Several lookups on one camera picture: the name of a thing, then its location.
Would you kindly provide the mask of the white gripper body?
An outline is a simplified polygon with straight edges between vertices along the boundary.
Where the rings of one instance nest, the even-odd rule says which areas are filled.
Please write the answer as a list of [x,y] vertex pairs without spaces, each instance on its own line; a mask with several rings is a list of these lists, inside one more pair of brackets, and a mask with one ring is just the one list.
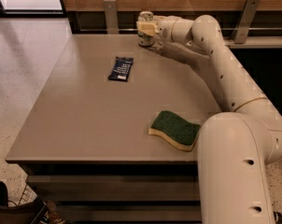
[[173,29],[175,24],[180,20],[177,16],[157,16],[158,35],[167,42],[174,42]]

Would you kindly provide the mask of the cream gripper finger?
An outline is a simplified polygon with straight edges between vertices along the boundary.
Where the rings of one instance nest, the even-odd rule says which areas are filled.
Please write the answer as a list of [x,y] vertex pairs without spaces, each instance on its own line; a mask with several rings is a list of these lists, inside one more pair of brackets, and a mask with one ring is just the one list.
[[140,33],[149,36],[155,36],[159,32],[156,21],[138,21],[136,27]]

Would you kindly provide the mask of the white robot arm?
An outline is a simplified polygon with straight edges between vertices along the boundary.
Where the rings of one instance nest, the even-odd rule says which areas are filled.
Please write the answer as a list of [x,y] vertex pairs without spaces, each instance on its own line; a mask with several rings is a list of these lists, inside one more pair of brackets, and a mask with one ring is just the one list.
[[140,13],[141,45],[154,36],[207,60],[198,74],[220,113],[201,127],[197,146],[203,224],[275,224],[265,166],[282,158],[282,116],[226,46],[219,23]]

